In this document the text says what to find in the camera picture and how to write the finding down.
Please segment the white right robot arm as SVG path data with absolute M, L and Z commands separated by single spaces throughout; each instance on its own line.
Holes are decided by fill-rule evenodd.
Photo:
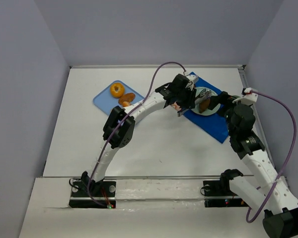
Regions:
M 258 187 L 251 185 L 237 169 L 227 169 L 218 180 L 206 181 L 202 187 L 205 196 L 240 197 L 249 207 L 246 221 L 253 223 L 260 214 L 262 224 L 271 238 L 292 238 L 298 235 L 298 199 L 276 171 L 266 148 L 253 131 L 255 115 L 252 105 L 259 93 L 246 88 L 241 97 L 221 92 L 212 96 L 209 109 L 222 107 L 218 115 L 225 119 L 233 151 L 255 177 Z

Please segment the metal kitchen tongs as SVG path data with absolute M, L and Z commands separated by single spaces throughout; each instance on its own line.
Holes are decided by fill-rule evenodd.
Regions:
M 187 88 L 192 90 L 195 89 L 196 95 L 194 99 L 195 105 L 199 105 L 201 102 L 210 99 L 212 92 L 209 88 L 206 87 L 196 87 L 193 80 L 190 80 L 187 84 Z

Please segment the orange bread roll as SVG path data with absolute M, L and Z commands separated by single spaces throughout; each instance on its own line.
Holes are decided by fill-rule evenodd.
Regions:
M 131 103 L 128 102 L 128 101 L 124 101 L 124 102 L 122 103 L 122 106 L 123 106 L 123 107 L 128 107 L 128 106 L 130 106 L 130 105 L 131 105 Z

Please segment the dark brown croissant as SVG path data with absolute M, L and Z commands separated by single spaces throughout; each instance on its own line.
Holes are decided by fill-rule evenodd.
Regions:
M 211 101 L 211 99 L 208 98 L 199 104 L 199 113 L 203 113 L 204 111 L 206 111 L 208 109 L 210 101 Z

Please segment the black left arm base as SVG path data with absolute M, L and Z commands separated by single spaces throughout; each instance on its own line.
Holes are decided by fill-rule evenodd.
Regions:
M 69 207 L 71 208 L 92 208 L 92 209 L 114 209 L 116 208 L 116 182 L 105 180 L 100 188 L 90 190 L 91 198 L 87 194 L 86 187 L 80 179 L 71 178 L 69 180 L 71 195 Z

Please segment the blue cartoon placemat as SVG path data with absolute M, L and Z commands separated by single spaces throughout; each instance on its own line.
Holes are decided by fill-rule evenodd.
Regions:
M 166 93 L 167 100 L 170 93 L 167 87 L 170 83 L 165 84 L 163 90 L 163 92 Z M 195 86 L 209 88 L 212 92 L 212 96 L 217 96 L 221 93 L 220 89 L 214 87 L 200 77 L 199 80 L 195 83 Z M 176 110 L 179 108 L 179 106 L 177 106 L 176 104 L 170 106 L 174 107 Z M 217 112 L 221 108 L 221 105 L 217 105 L 213 110 L 207 109 L 203 113 L 199 113 L 199 105 L 195 105 L 194 108 L 189 109 L 186 113 L 183 114 L 183 116 L 191 121 L 193 124 L 200 127 L 218 142 L 223 143 L 228 137 L 228 131 L 226 128 L 225 120 L 217 115 Z

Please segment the orange brown flat bread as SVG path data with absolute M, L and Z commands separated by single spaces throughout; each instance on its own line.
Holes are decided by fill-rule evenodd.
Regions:
M 118 103 L 120 105 L 123 105 L 124 102 L 128 102 L 128 103 L 131 103 L 134 99 L 135 99 L 136 95 L 134 93 L 127 93 L 127 94 L 124 94 L 123 96 L 121 96 L 119 98 L 119 101 Z

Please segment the light blue tray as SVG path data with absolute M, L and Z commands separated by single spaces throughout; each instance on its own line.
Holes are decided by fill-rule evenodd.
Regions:
M 142 101 L 144 99 L 144 96 L 142 96 L 140 93 L 132 89 L 130 86 L 125 84 L 124 82 L 120 80 L 115 80 L 112 83 L 110 83 L 106 88 L 104 88 L 99 94 L 97 94 L 93 99 L 93 104 L 98 107 L 102 112 L 104 112 L 106 115 L 110 115 L 112 109 L 116 106 L 123 107 L 119 104 L 119 99 L 114 98 L 110 93 L 110 87 L 112 84 L 120 83 L 125 88 L 125 93 L 134 93 L 135 99 L 131 102 L 131 104 L 135 104 L 139 101 Z

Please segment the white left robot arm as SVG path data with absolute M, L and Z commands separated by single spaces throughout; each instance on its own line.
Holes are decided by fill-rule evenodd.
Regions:
M 146 97 L 124 108 L 116 106 L 112 109 L 104 127 L 103 144 L 96 158 L 95 166 L 89 175 L 87 171 L 81 175 L 81 182 L 87 193 L 100 189 L 106 170 L 117 151 L 125 147 L 132 139 L 135 126 L 151 113 L 177 104 L 178 115 L 195 107 L 196 89 L 194 84 L 198 77 L 189 74 L 178 74 L 172 82 L 166 83 Z

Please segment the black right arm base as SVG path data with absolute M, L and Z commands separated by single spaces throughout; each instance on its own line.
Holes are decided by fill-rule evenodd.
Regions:
M 248 207 L 238 195 L 229 190 L 223 190 L 219 180 L 203 181 L 200 193 L 204 196 L 206 208 Z

